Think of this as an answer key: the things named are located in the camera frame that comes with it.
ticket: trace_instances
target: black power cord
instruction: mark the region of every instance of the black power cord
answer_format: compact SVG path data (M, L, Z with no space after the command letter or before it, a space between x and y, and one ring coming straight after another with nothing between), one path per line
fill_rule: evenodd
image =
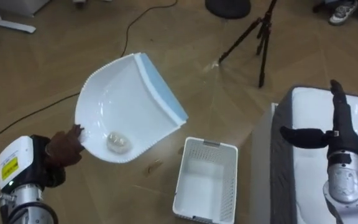
M42 209L48 211L48 213L52 217L52 220L53 220L52 223L59 224L59 219L57 217L56 212L53 210L53 208L51 208L49 205L44 204L42 202L27 202L27 203L23 203L23 204L17 206L16 208L14 208L14 210L11 212L11 214L9 214L7 224L14 224L17 221L17 219L19 219L23 214L18 215L18 216L16 216L16 215L18 213L21 213L20 211L22 211L23 209L30 208L30 207L42 208Z
M150 8L148 8L148 9L146 9L144 12L142 12L141 15L139 15L138 17L136 17L136 19L134 19L134 20L127 26L126 37L125 37L125 46L124 46L124 49L122 50L122 53L121 53L120 57L124 56L124 54L125 54L125 52L126 52L126 50L127 50L129 29L131 28L132 25L134 25L140 18L142 18L142 17L143 17L147 12L149 12L150 10L153 10L153 9L165 9L165 8L169 8L169 7L176 6L177 4L178 4L178 0L175 0L174 3L172 3L172 4L170 4L170 5L167 5L167 6L154 6L154 7L150 7ZM41 111L43 111L43 110L46 110L46 109L48 109L48 108L50 108L50 107L52 107L52 106L55 106L56 104L58 104L58 103L60 103L60 102L62 102L62 101L65 101L65 100L67 100L67 99L70 99L70 98L72 98L72 97L74 97L74 96L78 96L79 94L80 94L80 93L74 93L74 94L72 94L72 95L70 95L70 96L66 96L66 97L64 97L64 98L62 98L62 99L60 99L60 100L58 100L58 101L56 101L56 102L54 102L54 103L52 103L52 104L49 104L49 105L47 105L47 106L44 106L43 108L41 108L41 109L39 109L39 110L36 110L36 111L34 111L34 112L30 113L30 114L27 114L27 115L25 115L25 116L19 118L18 120L14 121L14 122L11 123L10 125L6 126L4 129L2 129L2 130L0 131L0 135L1 135L3 132L5 132L6 130L8 130L10 127L12 127L13 125L17 124L18 122L20 122L20 121L22 121L22 120L24 120L24 119L26 119L26 118L28 118L28 117L34 115L34 114L37 114L37 113L39 113L39 112L41 112Z

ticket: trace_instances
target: basket handle slot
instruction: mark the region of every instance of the basket handle slot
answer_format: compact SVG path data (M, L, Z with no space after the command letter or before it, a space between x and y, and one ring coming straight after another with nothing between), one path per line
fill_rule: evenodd
M204 140L203 144L206 146L211 146L211 147L219 147L221 145L220 142L214 142L214 141L210 141L210 140Z
M201 218L201 217L197 217L195 215L193 215L193 219L199 222L203 222L203 223L213 223L212 219L209 218Z

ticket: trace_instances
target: black cable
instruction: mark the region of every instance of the black cable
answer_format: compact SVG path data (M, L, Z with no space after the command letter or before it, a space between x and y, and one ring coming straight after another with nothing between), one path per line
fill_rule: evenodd
M8 213L9 213L9 208L7 205L1 205L0 206L0 216L1 216L1 221L2 224L8 224Z
M8 222L2 223L2 224L15 224L15 222L18 221L20 218L22 218L22 216L25 215L27 212L29 212L29 210L27 208L22 209L16 213L16 216L13 217L12 220L8 220Z
M169 8L169 7L175 6L176 4L178 4L178 0L175 0L175 2L172 3L171 5L150 7L150 8L148 8L148 9L146 9L140 16L136 17L136 19L134 19L134 20L127 26L126 37L125 37L125 46L124 46L124 50L122 51L120 57L124 56L125 51L127 50L129 29L131 28L131 26L132 26L133 24L135 24L141 17L143 17L147 12L149 12L149 11L152 10L152 9L164 9L164 8ZM60 103L60 102L62 102L62 101L65 101L65 100L67 100L67 99L70 99L71 97L77 96L77 95L79 95L79 94L80 94L80 93L74 93L74 94L72 94L72 95L70 95L70 96L66 96L66 97L64 97L64 98L62 98L62 99L60 99L60 100L58 100L58 101L56 101L56 102L54 102L54 103L52 103L52 104L50 104L50 105L48 105L48 106L45 106L45 107L43 107L43 108L41 108L41 109L39 109L39 110L37 110L37 111L34 111L34 112L32 112L32 113L30 113L30 114L28 114L28 115L25 115L25 116L22 117L22 118L19 118L19 119L16 120L15 122L13 122L13 123L11 123L10 125L8 125L6 128L2 129L2 130L0 131L0 135L1 135L4 131L6 131L6 130L8 130L10 127L12 127L13 125L15 125L15 124L17 124L18 122L20 122L20 121L22 121L22 120L28 118L29 116L32 116L32 115L34 115L34 114L36 114L36 113L39 113L39 112L41 112L41 111L43 111L43 110L46 110L46 109L50 108L51 106L54 106L54 105L56 105L56 104L58 104L58 103Z
M122 50L122 53L120 55L120 57L124 56L125 51L127 50L127 46L128 46L128 35L129 35L129 29L131 28L132 25L134 25L135 22L137 22L140 18L142 18L147 12L149 12L150 10L153 9L165 9L165 8L169 8L169 7L173 7L176 6L176 4L178 4L178 0L175 0L174 3L167 5L167 6L154 6L154 7L150 7L148 9L146 9L140 16L138 16L136 19L134 19L128 26L127 26L127 30L126 30L126 37L125 37L125 46L124 46L124 50Z
M15 124L17 124L18 122L20 122L20 121L22 121L22 120L28 118L29 116L32 116L32 115L34 115L34 114L36 114L36 113L38 113L38 112L41 112L41 111L43 111L43 110L46 110L46 109L50 108L51 106L55 106L56 104L58 104L58 103L60 103L60 102L62 102L62 101L65 101L65 100L67 100L67 99L69 99L69 98L71 98L71 97L74 97L74 96L76 96L76 95L79 95L79 94L80 94L80 93L74 93L74 94L72 94L72 95L70 95L70 96L66 96L66 97L64 97L64 98L62 98L62 99L60 99L60 100L58 100L58 101L56 101L56 102L54 102L54 103L52 103L52 104L50 104L50 105L48 105L48 106L45 106L45 107L43 107L43 108L41 108L41 109L39 109L39 110L36 110L36 111L34 111L34 112L30 113L30 114L25 115L24 117L22 117L22 118L16 120L15 122L13 122L13 123L11 123L10 125L6 126L4 129L0 130L0 135L1 135L4 131L6 131L6 130L8 130L10 127L12 127L13 125L15 125Z
M26 209L29 207L38 207L38 208L42 208L44 210L46 210L50 216L52 217L53 220L53 224L59 224L59 219L57 217L56 212L53 210L53 208L51 208L49 205L44 204L42 202L27 202L27 203L23 203L21 205L18 205L12 212L11 214L9 214L8 220L9 223L8 224L13 224L14 221L13 218L19 213L19 211L21 211L22 209Z

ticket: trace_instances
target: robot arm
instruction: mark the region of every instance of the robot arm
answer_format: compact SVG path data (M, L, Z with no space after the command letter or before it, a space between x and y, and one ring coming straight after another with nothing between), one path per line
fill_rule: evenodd
M342 86L331 80L334 117L333 130L289 129L280 132L290 144L305 149L328 146L328 181L323 192L327 206L338 224L358 223L358 135L351 119Z
M82 129L74 125L52 139L22 136L0 153L2 224L58 224L55 211L43 202L46 187L65 181L65 167L80 161Z

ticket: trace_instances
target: yellow warning label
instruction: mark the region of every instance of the yellow warning label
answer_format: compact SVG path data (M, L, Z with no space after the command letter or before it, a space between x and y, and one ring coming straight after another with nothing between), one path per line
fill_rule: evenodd
M11 159L7 164L2 168L2 180L8 178L13 172L19 168L19 163L17 163L17 157Z

